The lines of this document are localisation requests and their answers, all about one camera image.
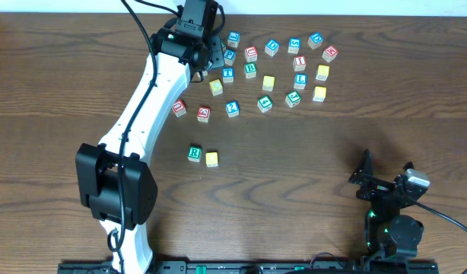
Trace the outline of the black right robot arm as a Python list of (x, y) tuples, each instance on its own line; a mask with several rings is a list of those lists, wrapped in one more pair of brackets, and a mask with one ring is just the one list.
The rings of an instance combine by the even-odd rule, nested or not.
[(412, 206), (428, 190), (428, 176), (408, 162), (394, 180), (375, 177), (369, 150), (348, 179), (360, 189), (356, 197), (370, 203), (365, 217), (365, 239), (373, 260), (408, 260), (418, 254), (424, 232), (422, 223), (401, 210)]

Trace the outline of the green R block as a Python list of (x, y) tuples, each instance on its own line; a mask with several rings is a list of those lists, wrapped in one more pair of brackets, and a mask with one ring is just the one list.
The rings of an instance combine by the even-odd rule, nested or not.
[(187, 158), (189, 161), (200, 162), (202, 157), (202, 149), (199, 147), (189, 147)]

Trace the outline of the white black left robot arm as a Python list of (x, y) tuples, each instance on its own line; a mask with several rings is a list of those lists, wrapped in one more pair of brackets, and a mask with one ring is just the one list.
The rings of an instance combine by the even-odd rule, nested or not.
[(97, 145), (82, 144), (75, 163), (81, 204), (107, 233), (115, 273), (145, 273), (154, 258), (146, 221), (157, 199), (150, 163), (167, 115), (193, 74), (224, 66), (221, 39), (161, 28), (130, 101)]

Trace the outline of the green B block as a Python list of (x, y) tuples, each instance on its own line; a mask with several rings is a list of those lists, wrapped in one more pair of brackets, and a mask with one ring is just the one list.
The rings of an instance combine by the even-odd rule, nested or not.
[(257, 67), (254, 62), (248, 62), (244, 65), (244, 73), (247, 79), (255, 78), (257, 75)]

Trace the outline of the yellow O block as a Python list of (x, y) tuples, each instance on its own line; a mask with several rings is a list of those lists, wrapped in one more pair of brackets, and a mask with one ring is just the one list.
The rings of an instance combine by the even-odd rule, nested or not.
[(207, 167), (217, 167), (218, 166), (218, 153), (216, 151), (206, 153), (205, 163)]
[(264, 91), (273, 91), (275, 85), (275, 77), (265, 75), (262, 82), (262, 89)]

